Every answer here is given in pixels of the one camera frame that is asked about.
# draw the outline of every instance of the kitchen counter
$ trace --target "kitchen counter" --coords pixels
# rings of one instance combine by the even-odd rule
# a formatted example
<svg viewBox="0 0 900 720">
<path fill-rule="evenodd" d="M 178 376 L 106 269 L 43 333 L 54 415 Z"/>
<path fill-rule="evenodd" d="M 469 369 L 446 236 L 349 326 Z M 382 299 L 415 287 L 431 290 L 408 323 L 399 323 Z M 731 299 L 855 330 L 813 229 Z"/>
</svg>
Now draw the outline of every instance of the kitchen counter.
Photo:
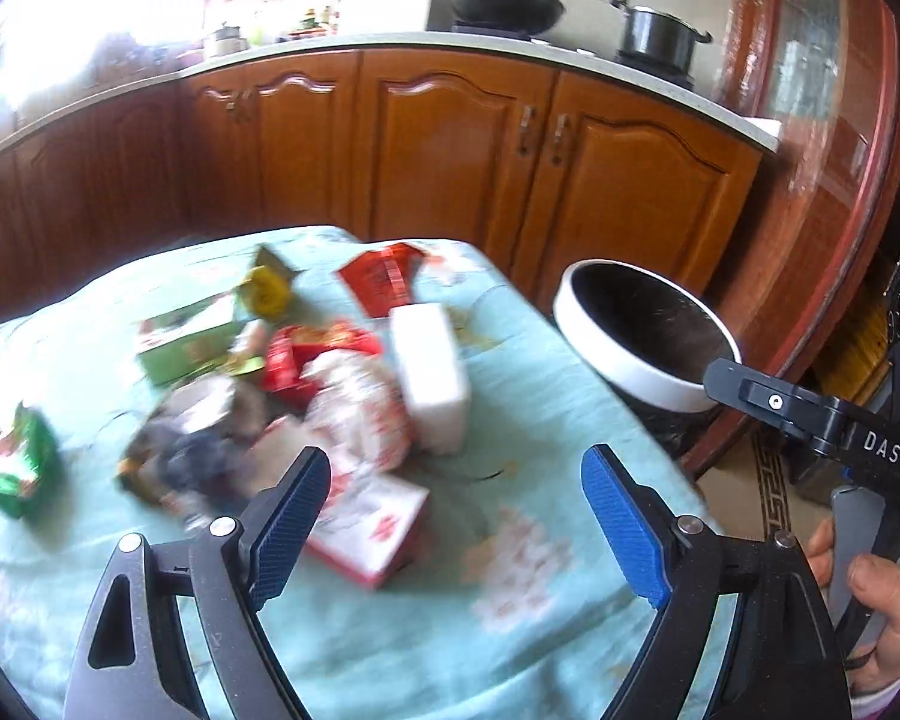
<svg viewBox="0 0 900 720">
<path fill-rule="evenodd" d="M 582 55 L 567 49 L 559 49 L 555 46 L 541 45 L 509 38 L 491 37 L 487 35 L 457 34 L 453 32 L 390 32 L 370 35 L 335 35 L 331 37 L 311 38 L 308 40 L 293 41 L 290 43 L 278 43 L 272 46 L 264 46 L 259 49 L 246 50 L 233 53 L 215 59 L 199 63 L 187 69 L 168 73 L 163 76 L 153 76 L 149 79 L 141 79 L 132 83 L 107 89 L 96 95 L 77 100 L 75 103 L 65 105 L 53 113 L 46 114 L 35 122 L 14 132 L 12 135 L 0 141 L 0 152 L 5 148 L 19 143 L 24 138 L 34 134 L 41 127 L 55 122 L 69 114 L 87 108 L 103 100 L 111 100 L 119 95 L 125 95 L 140 89 L 146 89 L 156 84 L 177 79 L 187 79 L 207 71 L 217 70 L 230 65 L 250 62 L 255 59 L 264 59 L 273 56 L 289 55 L 290 53 L 321 52 L 333 49 L 360 49 L 361 47 L 446 47 L 447 49 L 472 50 L 473 52 L 495 53 L 529 61 L 538 61 L 587 73 L 605 76 L 621 83 L 628 84 L 660 98 L 672 101 L 677 105 L 705 117 L 714 124 L 730 129 L 746 141 L 762 148 L 764 151 L 775 152 L 778 148 L 778 139 L 773 134 L 775 122 L 764 122 L 769 127 L 761 127 L 755 119 L 745 119 L 727 108 L 723 108 L 712 100 L 687 91 L 682 87 L 658 79 L 655 76 L 642 73 L 629 67 L 600 59 L 595 56 Z"/>
</svg>

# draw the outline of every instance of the cabinet handle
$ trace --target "cabinet handle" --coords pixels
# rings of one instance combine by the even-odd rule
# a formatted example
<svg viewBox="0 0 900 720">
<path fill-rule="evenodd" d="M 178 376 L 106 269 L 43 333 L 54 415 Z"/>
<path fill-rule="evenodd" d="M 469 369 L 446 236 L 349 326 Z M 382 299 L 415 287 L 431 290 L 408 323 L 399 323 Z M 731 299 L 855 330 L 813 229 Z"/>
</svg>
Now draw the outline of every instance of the cabinet handle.
<svg viewBox="0 0 900 720">
<path fill-rule="evenodd" d="M 520 118 L 520 138 L 516 148 L 516 152 L 522 157 L 530 153 L 530 148 L 527 146 L 527 136 L 530 134 L 530 122 L 533 122 L 535 113 L 536 108 L 533 105 L 523 106 L 523 116 Z"/>
<path fill-rule="evenodd" d="M 554 154 L 550 158 L 550 161 L 554 163 L 554 165 L 559 165 L 563 161 L 563 157 L 560 155 L 560 148 L 563 145 L 563 134 L 567 129 L 567 122 L 570 121 L 570 117 L 567 114 L 562 113 L 557 117 L 557 129 L 554 129 Z"/>
<path fill-rule="evenodd" d="M 240 93 L 240 108 L 242 111 L 242 120 L 245 122 L 249 122 L 253 118 L 253 114 L 250 111 L 250 96 L 253 94 L 252 89 L 245 89 Z"/>
</svg>

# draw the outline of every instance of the green snack bag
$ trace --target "green snack bag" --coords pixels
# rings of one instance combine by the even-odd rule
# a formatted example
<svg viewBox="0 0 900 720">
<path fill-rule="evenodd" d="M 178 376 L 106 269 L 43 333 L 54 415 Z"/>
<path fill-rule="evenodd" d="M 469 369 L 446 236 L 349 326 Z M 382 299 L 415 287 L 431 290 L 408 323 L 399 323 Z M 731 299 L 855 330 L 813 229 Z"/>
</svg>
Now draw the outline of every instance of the green snack bag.
<svg viewBox="0 0 900 720">
<path fill-rule="evenodd" d="M 47 420 L 39 410 L 18 404 L 12 427 L 0 431 L 0 508 L 11 517 L 22 517 L 59 466 Z"/>
</svg>

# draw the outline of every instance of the floor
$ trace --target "floor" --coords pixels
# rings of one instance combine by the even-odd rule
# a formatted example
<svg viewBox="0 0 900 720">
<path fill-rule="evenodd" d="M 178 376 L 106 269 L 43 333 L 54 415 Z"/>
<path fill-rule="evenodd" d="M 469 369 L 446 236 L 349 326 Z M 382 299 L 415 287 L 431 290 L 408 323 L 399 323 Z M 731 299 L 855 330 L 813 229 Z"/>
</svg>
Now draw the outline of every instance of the floor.
<svg viewBox="0 0 900 720">
<path fill-rule="evenodd" d="M 777 445 L 775 432 L 754 428 L 697 484 L 729 536 L 763 541 L 776 529 L 786 528 L 805 545 L 829 509 L 797 495 L 787 481 Z"/>
</svg>

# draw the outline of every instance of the table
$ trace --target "table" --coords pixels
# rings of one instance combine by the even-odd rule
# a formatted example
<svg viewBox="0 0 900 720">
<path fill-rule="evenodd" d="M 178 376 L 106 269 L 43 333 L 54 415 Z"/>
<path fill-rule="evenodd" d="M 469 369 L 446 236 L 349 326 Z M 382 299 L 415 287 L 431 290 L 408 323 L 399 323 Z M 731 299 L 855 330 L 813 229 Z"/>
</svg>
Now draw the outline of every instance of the table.
<svg viewBox="0 0 900 720">
<path fill-rule="evenodd" d="M 148 257 L 0 325 L 0 424 L 21 398 L 39 405 L 65 466 L 58 494 L 32 521 L 0 513 L 0 665 L 40 717 L 61 715 L 84 614 L 120 536 L 182 537 L 178 522 L 113 482 L 122 447 L 158 396 L 132 355 L 135 323 L 230 288 L 261 242 L 304 269 L 296 320 L 349 317 L 381 330 L 333 275 L 365 246 L 333 227 Z M 583 451 L 607 442 L 675 512 L 706 508 L 479 252 L 417 243 L 455 264 L 424 269 L 415 293 L 469 312 L 463 357 L 473 391 L 463 451 L 401 469 L 432 490 L 424 554 L 376 593 L 304 554 L 261 623 L 319 720 L 599 717 L 653 613 L 629 591 L 583 498 Z M 228 717 L 193 600 L 180 608 L 208 710 Z M 731 617 L 720 603 L 686 716 L 706 705 Z"/>
</svg>

